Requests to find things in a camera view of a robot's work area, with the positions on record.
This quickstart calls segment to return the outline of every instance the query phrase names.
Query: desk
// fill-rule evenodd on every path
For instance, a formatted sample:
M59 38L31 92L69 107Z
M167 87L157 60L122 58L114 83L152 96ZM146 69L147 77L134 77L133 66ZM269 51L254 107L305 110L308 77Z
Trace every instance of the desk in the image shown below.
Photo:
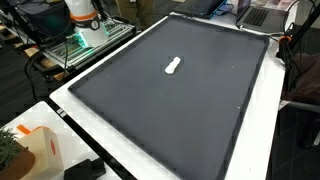
M98 155L45 103L39 102L11 122L6 127L13 128L17 137L24 135L16 129L19 124L23 124L28 129L37 126L46 126L58 136L64 169L68 169L79 162L90 159L95 160ZM99 180L121 180L121 178L104 164L107 173ZM62 180L64 172L61 172L53 180Z
M292 8L287 26L294 21L296 8L296 6ZM235 17L230 14L222 17L214 17L212 20L196 20L237 29L235 26ZM153 25L150 29L157 26L160 22ZM131 143L126 137L115 130L110 124L106 123L106 121L91 111L68 91L68 87L71 84L143 36L144 33L146 32L141 33L60 89L53 92L50 98L65 110L76 123L82 126L136 178L141 180L177 179L169 170ZM262 63L226 175L226 179L228 180L260 180L266 177L285 73L283 63L280 59L275 58L277 48L277 43L271 42Z

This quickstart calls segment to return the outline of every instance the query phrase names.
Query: floor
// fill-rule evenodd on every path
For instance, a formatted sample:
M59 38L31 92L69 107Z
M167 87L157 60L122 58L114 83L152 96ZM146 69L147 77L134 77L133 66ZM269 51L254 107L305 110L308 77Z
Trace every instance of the floor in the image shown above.
M111 14L118 15L114 0L105 1L109 2ZM154 0L154 9L158 14L167 14L178 4L171 0ZM303 16L303 13L300 9L297 16ZM161 15L154 15L153 18L156 22ZM320 41L314 38L319 35L320 30L316 28L308 32L302 46L304 53L320 52ZM0 127L35 104L23 72L26 60L26 57L18 55L11 47L4 45L0 49ZM39 89L46 91L37 91L37 97L47 101L48 95L54 91L57 84L45 83L38 72L33 72L32 77ZM316 113L291 107L279 111L279 132L275 133L267 179L320 180L320 149L302 149L299 146L308 123L316 116Z

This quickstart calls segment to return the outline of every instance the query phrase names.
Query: computer screen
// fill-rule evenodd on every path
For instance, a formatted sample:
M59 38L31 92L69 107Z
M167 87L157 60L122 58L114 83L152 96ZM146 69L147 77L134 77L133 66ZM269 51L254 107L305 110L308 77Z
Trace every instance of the computer screen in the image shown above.
M239 0L238 2L238 12L237 12L237 21L243 16L246 10L250 7L251 0Z

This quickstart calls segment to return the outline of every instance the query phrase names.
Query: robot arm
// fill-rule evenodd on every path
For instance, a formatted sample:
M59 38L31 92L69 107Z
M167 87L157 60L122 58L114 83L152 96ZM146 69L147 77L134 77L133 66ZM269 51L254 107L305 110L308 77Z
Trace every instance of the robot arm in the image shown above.
M97 47L108 41L109 33L100 21L91 0L65 0L65 2L75 22L76 36L81 38L82 47Z

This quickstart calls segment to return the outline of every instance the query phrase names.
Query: black mat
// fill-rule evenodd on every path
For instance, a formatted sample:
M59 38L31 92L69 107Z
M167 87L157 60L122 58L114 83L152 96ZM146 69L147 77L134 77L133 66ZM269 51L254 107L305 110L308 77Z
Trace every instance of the black mat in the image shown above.
M177 176L223 179L268 42L169 17L70 90Z

